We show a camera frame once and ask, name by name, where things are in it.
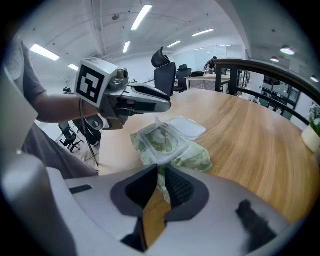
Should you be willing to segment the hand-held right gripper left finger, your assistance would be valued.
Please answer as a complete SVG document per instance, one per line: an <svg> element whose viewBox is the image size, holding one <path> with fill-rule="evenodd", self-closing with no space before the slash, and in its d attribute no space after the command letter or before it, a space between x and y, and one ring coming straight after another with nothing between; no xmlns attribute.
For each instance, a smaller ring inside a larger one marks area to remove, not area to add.
<svg viewBox="0 0 320 256"><path fill-rule="evenodd" d="M102 176L67 179L81 209L120 241L145 242L143 213L158 179L157 165Z"/></svg>

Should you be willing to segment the white pot with flowers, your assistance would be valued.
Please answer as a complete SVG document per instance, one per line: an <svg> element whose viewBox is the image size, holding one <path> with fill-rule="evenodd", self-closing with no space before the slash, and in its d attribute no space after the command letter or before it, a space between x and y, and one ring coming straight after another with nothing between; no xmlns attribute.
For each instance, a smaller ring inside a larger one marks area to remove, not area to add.
<svg viewBox="0 0 320 256"><path fill-rule="evenodd" d="M302 132L301 137L306 147L313 153L320 149L320 106L312 103L309 114L309 125Z"/></svg>

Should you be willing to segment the black metal railing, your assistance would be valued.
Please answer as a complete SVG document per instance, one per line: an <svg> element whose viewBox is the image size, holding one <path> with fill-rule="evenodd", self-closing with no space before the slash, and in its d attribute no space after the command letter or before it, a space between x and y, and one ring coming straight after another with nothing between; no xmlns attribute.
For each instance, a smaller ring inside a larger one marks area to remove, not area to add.
<svg viewBox="0 0 320 256"><path fill-rule="evenodd" d="M216 66L216 79L215 79L216 92L220 92L221 86L225 84L225 82L222 82L222 69L229 69L230 78L227 79L226 81L226 83L228 84L229 95L235 96L237 92L241 92L241 93L245 93L251 96L261 98L263 100L266 100L274 104L276 107L279 107L284 111L287 111L288 113L292 114L307 126L309 125L309 121L306 118L304 118L301 114L297 113L295 110L282 104L280 101L277 101L271 97L267 97L253 90L237 87L238 71L248 71L248 72L258 73L258 74L265 75L267 77L282 81L287 85L297 89L301 93L304 93L306 96L311 98L317 105L320 106L320 88L316 87L311 82L304 79L303 77L293 74L283 68L280 68L268 63L263 63L260 61L242 60L242 59L216 59L214 63Z"/></svg>

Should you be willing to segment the wooden table with white legs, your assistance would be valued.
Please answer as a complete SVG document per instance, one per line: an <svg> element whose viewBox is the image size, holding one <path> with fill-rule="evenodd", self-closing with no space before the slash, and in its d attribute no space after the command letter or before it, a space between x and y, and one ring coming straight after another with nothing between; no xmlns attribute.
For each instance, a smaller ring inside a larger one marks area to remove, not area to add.
<svg viewBox="0 0 320 256"><path fill-rule="evenodd" d="M131 134L156 118L185 117L206 129L197 143L213 162L207 178L218 176L242 185L290 223L311 212L320 193L320 169L298 127L256 103L209 90L191 89L171 102L165 113L135 115L122 130L102 133L100 175L141 167Z"/></svg>

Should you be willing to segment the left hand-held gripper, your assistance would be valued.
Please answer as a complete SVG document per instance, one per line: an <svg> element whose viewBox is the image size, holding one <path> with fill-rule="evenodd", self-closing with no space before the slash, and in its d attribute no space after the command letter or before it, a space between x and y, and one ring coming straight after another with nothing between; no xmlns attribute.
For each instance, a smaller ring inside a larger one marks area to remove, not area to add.
<svg viewBox="0 0 320 256"><path fill-rule="evenodd" d="M74 93L80 98L80 120L85 121L84 103L94 106L106 120L97 130L121 130L132 109L134 113L164 113L171 108L171 98L162 91L145 84L129 85L125 68L99 58L81 60Z"/></svg>

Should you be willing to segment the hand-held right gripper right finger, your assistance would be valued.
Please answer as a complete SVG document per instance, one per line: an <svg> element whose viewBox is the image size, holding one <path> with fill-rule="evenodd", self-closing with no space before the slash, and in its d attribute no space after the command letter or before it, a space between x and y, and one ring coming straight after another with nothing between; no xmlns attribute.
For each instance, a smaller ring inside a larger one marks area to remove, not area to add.
<svg viewBox="0 0 320 256"><path fill-rule="evenodd" d="M269 256L288 221L240 184L189 169L165 168L171 210L150 256Z"/></svg>

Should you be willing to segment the green wet wipe pack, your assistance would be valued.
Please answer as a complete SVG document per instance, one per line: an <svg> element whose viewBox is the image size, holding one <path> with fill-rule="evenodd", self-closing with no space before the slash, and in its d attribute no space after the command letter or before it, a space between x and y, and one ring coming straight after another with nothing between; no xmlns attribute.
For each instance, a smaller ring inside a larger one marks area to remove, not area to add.
<svg viewBox="0 0 320 256"><path fill-rule="evenodd" d="M165 165L183 167L205 173L213 167L207 149L195 142L206 128L197 122L179 116L162 122L155 129L155 123L130 135L132 145L143 165L158 165L157 188L164 200L171 198L165 185Z"/></svg>

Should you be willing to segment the black high-back office chair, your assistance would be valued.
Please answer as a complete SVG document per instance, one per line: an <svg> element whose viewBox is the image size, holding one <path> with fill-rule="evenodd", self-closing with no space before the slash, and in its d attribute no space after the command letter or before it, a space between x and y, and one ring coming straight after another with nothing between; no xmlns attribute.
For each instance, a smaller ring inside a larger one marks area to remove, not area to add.
<svg viewBox="0 0 320 256"><path fill-rule="evenodd" d="M176 64L163 53L162 46L151 58L151 64L154 70L154 85L155 88L173 96L175 80L176 80Z"/></svg>

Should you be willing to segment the long wooden desk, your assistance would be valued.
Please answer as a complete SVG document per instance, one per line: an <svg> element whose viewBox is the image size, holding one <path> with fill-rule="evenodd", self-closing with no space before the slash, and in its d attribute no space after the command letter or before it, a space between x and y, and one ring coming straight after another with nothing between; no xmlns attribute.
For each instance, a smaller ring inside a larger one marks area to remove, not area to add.
<svg viewBox="0 0 320 256"><path fill-rule="evenodd" d="M216 90L216 75L206 74L204 76L186 77L186 88L190 89L202 89L215 91ZM226 94L228 92L230 76L222 75L219 92Z"/></svg>

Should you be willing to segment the person's left forearm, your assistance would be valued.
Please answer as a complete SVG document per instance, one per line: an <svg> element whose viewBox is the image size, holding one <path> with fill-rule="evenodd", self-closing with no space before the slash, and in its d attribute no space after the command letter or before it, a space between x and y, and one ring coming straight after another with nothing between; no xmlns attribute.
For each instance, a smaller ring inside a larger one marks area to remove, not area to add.
<svg viewBox="0 0 320 256"><path fill-rule="evenodd" d="M42 123L62 123L98 114L96 107L87 102L83 102L81 114L80 103L81 99L76 95L43 92L31 105L38 113L37 120Z"/></svg>

